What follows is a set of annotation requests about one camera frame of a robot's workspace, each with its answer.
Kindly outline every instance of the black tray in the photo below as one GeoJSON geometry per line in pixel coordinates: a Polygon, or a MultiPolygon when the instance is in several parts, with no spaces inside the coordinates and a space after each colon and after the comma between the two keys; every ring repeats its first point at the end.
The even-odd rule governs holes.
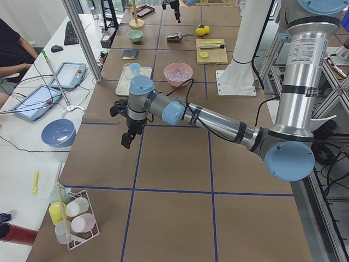
{"type": "Polygon", "coordinates": [[[152,13],[155,11],[155,8],[150,7],[148,5],[145,5],[143,7],[140,7],[137,9],[137,16],[139,18],[145,17],[146,15],[152,13]]]}

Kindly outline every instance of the lemon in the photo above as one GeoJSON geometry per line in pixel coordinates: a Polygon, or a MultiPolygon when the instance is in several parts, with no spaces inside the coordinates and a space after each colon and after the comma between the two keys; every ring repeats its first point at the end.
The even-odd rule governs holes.
{"type": "Polygon", "coordinates": [[[195,30],[195,33],[197,36],[201,37],[206,34],[206,31],[204,28],[199,27],[195,30]]]}
{"type": "Polygon", "coordinates": [[[209,26],[205,26],[203,29],[205,30],[205,34],[209,34],[209,26]]]}
{"type": "Polygon", "coordinates": [[[202,58],[208,58],[208,57],[209,57],[209,54],[208,54],[208,52],[201,52],[201,53],[200,53],[200,56],[201,56],[202,58]]]}

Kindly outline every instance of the white desk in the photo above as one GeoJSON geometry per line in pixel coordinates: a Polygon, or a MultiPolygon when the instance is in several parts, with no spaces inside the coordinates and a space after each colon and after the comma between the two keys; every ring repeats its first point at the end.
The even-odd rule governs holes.
{"type": "MultiPolygon", "coordinates": [[[[89,14],[80,15],[80,18],[93,50],[94,57],[97,59],[101,51],[108,51],[107,49],[103,49],[100,45],[102,37],[101,28],[89,14]]],[[[58,69],[62,62],[86,63],[89,68],[80,45],[63,45],[67,21],[68,18],[62,22],[44,50],[55,69],[58,69]],[[52,45],[61,45],[64,47],[64,50],[52,53],[52,45]]],[[[40,54],[35,61],[35,65],[42,75],[51,74],[42,54],[40,54]]],[[[73,91],[67,93],[67,97],[72,105],[81,104],[85,109],[87,108],[95,86],[94,77],[92,73],[89,72],[90,70],[88,70],[87,77],[81,83],[81,86],[86,89],[77,87],[73,91]]],[[[23,79],[38,75],[37,70],[32,66],[23,79]]],[[[51,78],[45,78],[46,83],[48,83],[50,79],[51,78]]],[[[44,84],[41,78],[28,80],[18,85],[15,92],[27,95],[41,84],[44,84]]],[[[15,97],[10,97],[1,111],[10,110],[17,103],[18,100],[15,97]]],[[[59,103],[64,106],[64,108],[66,107],[63,98],[59,103]]],[[[61,118],[62,113],[65,111],[64,108],[60,105],[54,105],[42,118],[35,122],[25,121],[14,114],[2,114],[0,115],[0,124],[2,124],[3,127],[0,129],[0,135],[19,148],[30,151],[69,151],[70,147],[53,148],[45,145],[41,140],[41,131],[43,128],[53,120],[61,118]]],[[[77,109],[68,112],[65,118],[72,120],[78,131],[83,114],[84,112],[82,110],[77,109]]],[[[2,200],[0,213],[11,213],[13,219],[10,223],[39,230],[50,202],[48,198],[49,193],[53,189],[56,176],[59,174],[61,166],[64,165],[68,154],[68,152],[29,153],[19,151],[14,146],[0,139],[0,198],[2,200]],[[38,193],[32,196],[31,190],[34,172],[37,169],[40,170],[38,193]]],[[[2,261],[25,261],[30,250],[31,247],[29,246],[0,242],[2,261]]]]}

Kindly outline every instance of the yellow cup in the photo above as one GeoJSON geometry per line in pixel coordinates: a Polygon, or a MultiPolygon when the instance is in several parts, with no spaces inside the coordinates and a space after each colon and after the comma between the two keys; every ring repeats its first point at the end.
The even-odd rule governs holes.
{"type": "Polygon", "coordinates": [[[59,201],[57,202],[53,202],[50,205],[49,208],[49,213],[52,219],[52,222],[54,225],[57,225],[60,221],[63,220],[62,214],[61,214],[61,207],[59,206],[59,201]]]}

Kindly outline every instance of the table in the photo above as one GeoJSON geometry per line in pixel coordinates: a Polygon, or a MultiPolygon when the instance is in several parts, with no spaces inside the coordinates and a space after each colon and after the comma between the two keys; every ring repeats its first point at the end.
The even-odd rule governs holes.
{"type": "MultiPolygon", "coordinates": [[[[107,52],[107,49],[101,48],[101,29],[93,20],[92,15],[80,15],[82,24],[85,28],[86,35],[94,52],[94,57],[97,59],[101,51],[107,52]]],[[[52,36],[48,44],[45,46],[50,62],[53,68],[58,69],[62,62],[80,62],[86,63],[85,56],[80,45],[64,46],[66,18],[55,34],[52,36]],[[52,45],[61,45],[64,50],[57,53],[50,51],[52,45]]],[[[51,71],[42,54],[35,61],[35,65],[42,75],[51,74],[51,71]]],[[[34,66],[30,68],[23,79],[38,76],[39,73],[34,66]]],[[[19,84],[15,92],[23,95],[29,94],[40,84],[44,84],[41,78],[25,81],[19,84]]],[[[95,81],[92,73],[87,72],[86,78],[72,92],[67,94],[68,99],[73,105],[80,104],[87,108],[89,100],[92,96],[95,81]]],[[[22,97],[18,95],[11,96],[1,112],[10,110],[18,103],[18,99],[22,97]]],[[[62,113],[66,107],[63,99],[59,101],[62,106],[54,105],[42,118],[35,122],[27,122],[14,114],[0,115],[0,136],[11,141],[16,146],[30,151],[52,151],[55,148],[45,145],[41,141],[42,129],[51,121],[62,117],[62,113]]],[[[67,113],[65,118],[73,121],[77,130],[84,112],[75,110],[67,113]]],[[[0,198],[2,199],[0,212],[11,213],[13,220],[11,223],[22,227],[39,230],[44,214],[49,205],[50,191],[54,187],[55,180],[60,174],[61,168],[68,157],[71,147],[57,148],[55,153],[29,153],[17,150],[8,142],[0,139],[0,156],[1,156],[1,172],[0,172],[0,198]],[[31,195],[34,172],[40,170],[38,193],[35,196],[31,195]]],[[[31,247],[17,245],[13,243],[0,242],[1,256],[6,261],[25,261],[31,250],[31,247]]]]}
{"type": "MultiPolygon", "coordinates": [[[[121,53],[139,49],[139,62],[153,68],[155,88],[172,90],[165,66],[185,62],[194,70],[190,101],[254,124],[264,100],[219,97],[215,71],[224,65],[196,64],[195,37],[168,44],[168,32],[192,32],[210,25],[209,38],[224,36],[231,55],[240,24],[239,10],[228,7],[155,8],[144,17],[142,43],[131,44],[127,11],[114,39],[60,182],[88,190],[101,234],[71,251],[59,245],[46,213],[27,261],[311,261],[290,184],[268,173],[263,161],[239,145],[187,124],[149,123],[126,150],[120,145],[125,119],[109,116],[120,97],[121,53]]],[[[185,96],[186,89],[177,96],[185,96]]],[[[259,123],[270,126],[266,108],[259,123]]]]}

